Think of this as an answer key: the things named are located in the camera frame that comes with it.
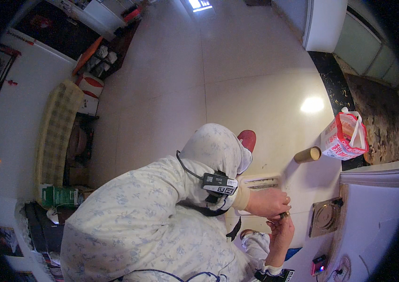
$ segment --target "floral pajamas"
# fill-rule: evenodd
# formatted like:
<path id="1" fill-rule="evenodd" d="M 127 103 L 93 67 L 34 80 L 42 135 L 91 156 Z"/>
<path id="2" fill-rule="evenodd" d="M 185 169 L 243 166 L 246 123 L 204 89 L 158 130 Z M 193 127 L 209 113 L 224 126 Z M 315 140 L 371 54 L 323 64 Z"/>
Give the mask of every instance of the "floral pajamas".
<path id="1" fill-rule="evenodd" d="M 198 129 L 180 157 L 197 175 L 220 170 L 230 178 L 252 160 L 236 136 L 217 124 Z M 209 208 L 228 209 L 235 195 Z M 207 196 L 201 181 L 172 156 L 112 179 L 65 223 L 61 245 L 65 280 L 254 280 L 256 269 L 264 268 L 268 236 L 246 235 L 245 254 L 226 238 L 223 221 L 177 204 L 188 199 L 205 206 Z"/>

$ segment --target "fabric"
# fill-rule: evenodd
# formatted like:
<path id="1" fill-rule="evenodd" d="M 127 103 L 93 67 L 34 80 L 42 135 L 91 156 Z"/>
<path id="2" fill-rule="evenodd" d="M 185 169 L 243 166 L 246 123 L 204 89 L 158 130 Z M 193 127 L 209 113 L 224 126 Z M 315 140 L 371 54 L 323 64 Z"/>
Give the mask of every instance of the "fabric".
<path id="1" fill-rule="evenodd" d="M 235 178 L 251 154 L 229 129 L 206 124 L 180 156 L 198 175 L 219 170 Z M 177 204 L 189 199 L 205 206 L 207 196 L 201 181 L 173 156 L 112 179 L 65 223 L 61 245 L 65 280 L 253 280 L 256 268 L 263 269 L 266 252 L 257 253 L 262 257 L 243 253 L 227 241 L 223 221 Z M 226 209 L 234 198 L 223 198 L 209 208 Z"/>
<path id="2" fill-rule="evenodd" d="M 49 94 L 40 125 L 35 185 L 63 185 L 66 149 L 84 93 L 68 79 Z"/>
<path id="3" fill-rule="evenodd" d="M 236 191 L 236 199 L 232 203 L 232 207 L 238 211 L 243 211 L 249 202 L 249 188 L 241 186 Z"/>
<path id="4" fill-rule="evenodd" d="M 264 258 L 263 263 L 259 263 L 257 271 L 262 274 L 267 274 L 270 276 L 278 276 L 281 274 L 281 267 L 273 267 L 265 265 L 265 258 L 270 252 L 270 236 L 267 233 L 255 232 L 246 234 L 242 240 L 242 247 L 246 250 L 246 253 L 253 258 Z"/>

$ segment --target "red and white plastic bag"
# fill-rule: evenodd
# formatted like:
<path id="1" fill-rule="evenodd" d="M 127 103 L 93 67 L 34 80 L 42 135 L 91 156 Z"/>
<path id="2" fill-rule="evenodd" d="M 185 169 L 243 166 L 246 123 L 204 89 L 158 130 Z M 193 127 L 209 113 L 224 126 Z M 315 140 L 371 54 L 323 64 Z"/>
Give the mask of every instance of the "red and white plastic bag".
<path id="1" fill-rule="evenodd" d="M 321 134 L 323 155 L 346 161 L 368 152 L 367 130 L 356 111 L 342 108 Z"/>

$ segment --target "red and white box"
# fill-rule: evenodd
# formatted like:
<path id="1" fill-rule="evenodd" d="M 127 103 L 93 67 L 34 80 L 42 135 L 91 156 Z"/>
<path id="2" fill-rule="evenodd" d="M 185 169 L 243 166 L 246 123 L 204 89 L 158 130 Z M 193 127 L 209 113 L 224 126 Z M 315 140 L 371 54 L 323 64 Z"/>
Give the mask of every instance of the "red and white box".
<path id="1" fill-rule="evenodd" d="M 356 111 L 346 107 L 321 134 L 322 154 L 343 161 L 368 152 L 367 130 L 362 117 Z"/>
<path id="2" fill-rule="evenodd" d="M 76 85 L 85 94 L 90 95 L 91 97 L 96 99 L 99 98 L 102 93 L 102 89 L 104 88 L 104 82 L 89 73 L 81 74 L 76 81 Z"/>

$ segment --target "checkered cushion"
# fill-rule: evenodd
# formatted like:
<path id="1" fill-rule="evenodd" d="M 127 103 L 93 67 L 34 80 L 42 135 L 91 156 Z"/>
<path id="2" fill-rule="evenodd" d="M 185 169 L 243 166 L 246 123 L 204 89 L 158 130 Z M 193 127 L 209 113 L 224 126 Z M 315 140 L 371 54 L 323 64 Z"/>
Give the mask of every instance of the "checkered cushion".
<path id="1" fill-rule="evenodd" d="M 69 80 L 60 83 L 49 95 L 43 113 L 37 147 L 36 186 L 63 184 L 66 149 L 71 129 L 84 93 Z"/>

